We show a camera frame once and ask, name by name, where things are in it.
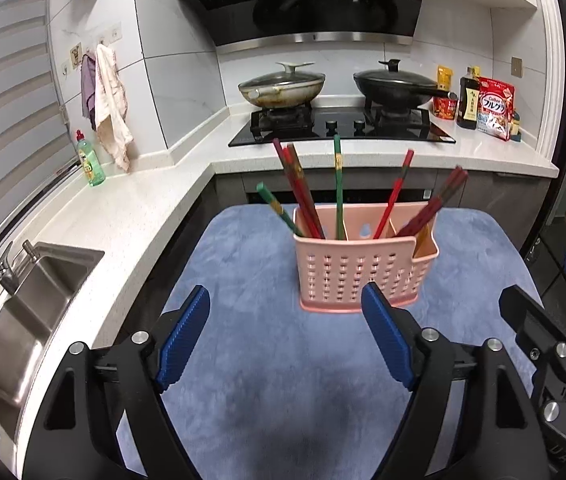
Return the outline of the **dark soy sauce bottle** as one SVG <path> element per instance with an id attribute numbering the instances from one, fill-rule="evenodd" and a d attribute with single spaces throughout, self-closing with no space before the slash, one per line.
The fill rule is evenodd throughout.
<path id="1" fill-rule="evenodd" d="M 477 128 L 477 114 L 480 92 L 480 67 L 469 66 L 467 73 L 460 79 L 460 94 L 456 109 L 456 124 L 464 129 Z"/>

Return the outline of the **green dish soap bottle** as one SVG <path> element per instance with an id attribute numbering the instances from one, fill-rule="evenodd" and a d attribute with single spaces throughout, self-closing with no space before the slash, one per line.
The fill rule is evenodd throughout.
<path id="1" fill-rule="evenodd" d="M 82 170 L 91 186 L 100 185 L 105 181 L 105 173 L 99 162 L 96 151 L 90 142 L 88 142 L 84 134 L 76 131 L 77 154 L 82 163 Z"/>

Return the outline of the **pink perforated utensil holder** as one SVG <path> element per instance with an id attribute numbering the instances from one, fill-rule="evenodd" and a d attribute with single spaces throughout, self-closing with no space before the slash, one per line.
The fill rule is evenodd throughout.
<path id="1" fill-rule="evenodd" d="M 383 204 L 343 206 L 345 240 L 336 238 L 336 206 L 319 205 L 324 238 L 295 235 L 299 304 L 318 313 L 356 313 L 361 292 L 374 282 L 394 307 L 413 304 L 429 269 L 439 256 L 434 238 L 435 220 L 419 236 L 397 237 L 424 202 L 399 203 L 388 219 L 385 234 L 375 238 Z"/>

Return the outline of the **stainless steel sink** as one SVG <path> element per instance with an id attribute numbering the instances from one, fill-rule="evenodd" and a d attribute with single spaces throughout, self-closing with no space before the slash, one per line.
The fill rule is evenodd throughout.
<path id="1" fill-rule="evenodd" d="M 104 257 L 97 248 L 26 240 L 0 295 L 0 429 L 14 441 L 25 401 L 67 309 Z"/>

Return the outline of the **cream hanging towel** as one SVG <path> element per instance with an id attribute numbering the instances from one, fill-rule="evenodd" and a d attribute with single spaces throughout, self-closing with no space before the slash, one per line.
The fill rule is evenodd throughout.
<path id="1" fill-rule="evenodd" d="M 97 137 L 115 165 L 128 172 L 130 169 L 128 146 L 134 137 L 126 124 L 128 100 L 125 87 L 118 77 L 115 52 L 104 44 L 98 44 L 94 55 L 96 56 L 94 123 Z"/>

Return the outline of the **blue plush table mat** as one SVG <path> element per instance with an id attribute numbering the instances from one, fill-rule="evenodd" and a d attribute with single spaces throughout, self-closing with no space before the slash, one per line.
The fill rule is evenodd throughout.
<path id="1" fill-rule="evenodd" d="M 208 321 L 180 382 L 161 398 L 203 479 L 371 479 L 409 392 L 391 378 L 362 314 L 300 309 L 291 231 L 266 205 L 194 217 L 149 274 L 123 332 L 150 328 L 191 289 Z M 408 310 L 452 341 L 499 338 L 531 391 L 533 366 L 501 318 L 502 289 L 540 301 L 489 214 L 443 209 L 439 257 Z"/>

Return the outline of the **red cereal bag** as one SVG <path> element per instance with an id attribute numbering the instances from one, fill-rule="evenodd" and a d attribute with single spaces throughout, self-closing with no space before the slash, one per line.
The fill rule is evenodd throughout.
<path id="1" fill-rule="evenodd" d="M 511 138 L 515 87 L 507 82 L 479 77 L 477 129 L 503 141 Z"/>

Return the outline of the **brown chopstick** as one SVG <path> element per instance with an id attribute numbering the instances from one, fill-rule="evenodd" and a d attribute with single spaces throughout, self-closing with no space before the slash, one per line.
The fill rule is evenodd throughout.
<path id="1" fill-rule="evenodd" d="M 297 155 L 296 148 L 292 143 L 290 143 L 286 148 L 287 151 L 289 152 L 289 157 L 292 159 L 292 167 L 295 172 L 296 180 L 301 190 L 303 191 L 304 200 L 307 203 L 309 214 L 310 217 L 312 218 L 312 223 L 315 225 L 315 230 L 318 232 L 318 237 L 324 240 L 325 236 L 317 210 L 315 209 L 315 201 L 311 196 L 309 184 L 307 182 L 303 166 L 301 166 L 299 157 Z"/>

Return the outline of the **yellow seasoning packet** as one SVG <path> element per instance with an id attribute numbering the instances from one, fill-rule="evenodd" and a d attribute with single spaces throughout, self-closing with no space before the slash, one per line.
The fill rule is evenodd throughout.
<path id="1" fill-rule="evenodd" d="M 448 66 L 437 67 L 437 89 L 444 92 L 444 97 L 449 99 L 451 93 L 453 70 Z"/>

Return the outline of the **small dark jar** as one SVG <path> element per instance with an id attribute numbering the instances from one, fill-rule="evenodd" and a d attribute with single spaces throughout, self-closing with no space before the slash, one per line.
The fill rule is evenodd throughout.
<path id="1" fill-rule="evenodd" d="M 522 141 L 522 133 L 520 133 L 520 116 L 517 110 L 513 110 L 510 122 L 510 140 L 514 142 Z"/>

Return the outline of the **red snack packet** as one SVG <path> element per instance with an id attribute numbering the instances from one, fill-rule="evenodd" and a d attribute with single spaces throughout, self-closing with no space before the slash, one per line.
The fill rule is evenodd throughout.
<path id="1" fill-rule="evenodd" d="M 454 94 L 451 98 L 440 98 L 435 96 L 432 99 L 432 114 L 444 120 L 454 120 L 458 109 L 458 97 Z"/>

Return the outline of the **green chopstick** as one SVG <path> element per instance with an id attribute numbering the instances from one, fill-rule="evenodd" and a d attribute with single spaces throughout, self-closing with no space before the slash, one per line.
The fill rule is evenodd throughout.
<path id="1" fill-rule="evenodd" d="M 301 232 L 301 229 L 295 224 L 293 219 L 284 210 L 281 203 L 274 197 L 272 192 L 263 182 L 259 182 L 256 185 L 256 191 L 296 236 L 304 237 L 304 233 Z"/>
<path id="2" fill-rule="evenodd" d="M 335 134 L 334 141 L 334 169 L 336 190 L 336 238 L 346 240 L 344 226 L 344 189 L 343 189 L 343 154 L 341 154 L 341 137 Z"/>

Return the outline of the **bright red chopstick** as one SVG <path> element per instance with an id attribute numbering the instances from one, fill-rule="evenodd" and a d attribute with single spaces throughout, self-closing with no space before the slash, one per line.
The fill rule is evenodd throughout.
<path id="1" fill-rule="evenodd" d="M 409 172 L 413 157 L 414 157 L 413 150 L 408 150 L 405 153 L 405 158 L 403 159 L 401 165 L 399 177 L 397 177 L 397 179 L 394 182 L 393 189 L 391 190 L 391 193 L 389 195 L 387 205 L 383 211 L 382 217 L 379 219 L 379 223 L 377 223 L 373 235 L 374 240 L 378 240 L 379 238 L 381 238 L 384 235 L 384 233 L 387 231 L 389 216 L 391 214 L 391 211 L 393 211 L 395 203 L 397 203 L 398 196 L 402 189 L 403 183 L 405 183 L 405 178 L 407 177 L 407 174 Z"/>
<path id="2" fill-rule="evenodd" d="M 294 193 L 294 195 L 297 199 L 297 203 L 299 205 L 298 199 L 300 198 L 300 194 L 297 191 L 297 189 L 295 188 L 294 180 L 293 180 L 293 176 L 292 176 L 292 171 L 289 169 L 289 163 L 286 161 L 286 158 L 285 158 L 285 154 L 284 154 L 285 146 L 283 146 L 281 144 L 281 142 L 277 139 L 274 139 L 272 141 L 272 143 L 273 143 L 274 149 L 277 151 L 277 156 L 279 156 L 280 162 L 281 162 L 283 169 L 284 169 L 284 172 L 285 172 L 285 176 L 287 177 L 287 180 L 289 180 L 289 185 L 291 186 L 292 191 L 293 191 L 293 193 Z"/>

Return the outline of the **purple hanging cloth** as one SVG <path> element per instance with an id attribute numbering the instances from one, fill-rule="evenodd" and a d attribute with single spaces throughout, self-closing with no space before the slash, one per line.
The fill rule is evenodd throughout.
<path id="1" fill-rule="evenodd" d="M 96 58 L 90 51 L 82 55 L 80 66 L 80 92 L 82 92 L 82 116 L 96 130 Z"/>

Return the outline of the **black gas stove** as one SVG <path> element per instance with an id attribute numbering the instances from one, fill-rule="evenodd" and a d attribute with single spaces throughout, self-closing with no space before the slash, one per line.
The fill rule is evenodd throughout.
<path id="1" fill-rule="evenodd" d="M 428 110 L 413 108 L 390 113 L 379 105 L 314 107 L 311 104 L 288 108 L 256 110 L 230 141 L 236 146 L 271 143 L 381 139 L 454 144 L 455 140 L 430 120 Z"/>

